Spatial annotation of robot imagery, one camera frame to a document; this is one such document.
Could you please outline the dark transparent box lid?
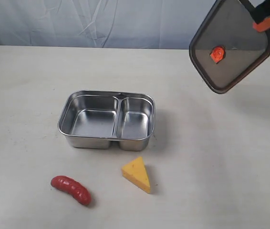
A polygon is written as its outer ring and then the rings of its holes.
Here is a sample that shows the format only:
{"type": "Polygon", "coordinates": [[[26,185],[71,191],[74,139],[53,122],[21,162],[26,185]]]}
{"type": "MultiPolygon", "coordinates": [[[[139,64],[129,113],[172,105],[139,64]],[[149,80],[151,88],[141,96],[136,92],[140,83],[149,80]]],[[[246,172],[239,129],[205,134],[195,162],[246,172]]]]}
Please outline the dark transparent box lid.
{"type": "Polygon", "coordinates": [[[253,28],[248,0],[217,0],[189,45],[189,57],[208,87],[224,94],[270,56],[270,29],[253,28]]]}

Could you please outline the yellow toy cheese wedge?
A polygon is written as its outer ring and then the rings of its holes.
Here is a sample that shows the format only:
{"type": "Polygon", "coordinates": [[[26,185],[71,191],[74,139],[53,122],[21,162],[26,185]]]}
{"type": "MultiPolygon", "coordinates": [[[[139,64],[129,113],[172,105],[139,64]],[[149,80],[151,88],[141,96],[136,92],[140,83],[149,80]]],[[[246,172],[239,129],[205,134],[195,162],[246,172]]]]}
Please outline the yellow toy cheese wedge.
{"type": "Polygon", "coordinates": [[[122,166],[121,171],[122,176],[132,184],[148,194],[151,193],[149,177],[142,156],[122,166]]]}

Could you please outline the red toy sausage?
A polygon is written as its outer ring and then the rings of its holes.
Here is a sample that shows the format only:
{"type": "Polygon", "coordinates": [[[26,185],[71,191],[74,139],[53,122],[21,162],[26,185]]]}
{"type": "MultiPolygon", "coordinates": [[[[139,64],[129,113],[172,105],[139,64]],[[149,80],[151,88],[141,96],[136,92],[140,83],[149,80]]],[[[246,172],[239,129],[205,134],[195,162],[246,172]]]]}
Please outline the red toy sausage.
{"type": "Polygon", "coordinates": [[[67,176],[55,176],[51,186],[59,191],[71,195],[77,202],[84,206],[90,205],[92,197],[90,192],[81,183],[67,176]]]}

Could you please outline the blue-grey fabric backdrop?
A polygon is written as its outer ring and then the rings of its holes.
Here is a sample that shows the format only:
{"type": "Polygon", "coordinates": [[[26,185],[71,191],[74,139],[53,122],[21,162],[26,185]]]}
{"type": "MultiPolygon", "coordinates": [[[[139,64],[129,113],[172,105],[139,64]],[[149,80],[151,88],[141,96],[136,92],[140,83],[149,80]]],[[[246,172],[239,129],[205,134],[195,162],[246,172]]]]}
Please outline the blue-grey fabric backdrop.
{"type": "Polygon", "coordinates": [[[0,45],[187,49],[211,0],[0,0],[0,45]]]}

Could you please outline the stainless steel lunch box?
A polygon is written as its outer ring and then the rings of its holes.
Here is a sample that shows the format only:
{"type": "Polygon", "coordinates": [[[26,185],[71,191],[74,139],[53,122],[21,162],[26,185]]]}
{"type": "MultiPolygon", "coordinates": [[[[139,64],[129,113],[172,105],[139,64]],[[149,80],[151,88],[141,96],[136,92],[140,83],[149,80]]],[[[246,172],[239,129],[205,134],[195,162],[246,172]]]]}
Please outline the stainless steel lunch box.
{"type": "Polygon", "coordinates": [[[58,130],[75,148],[142,151],[155,129],[155,102],[146,94],[81,90],[71,94],[58,130]]]}

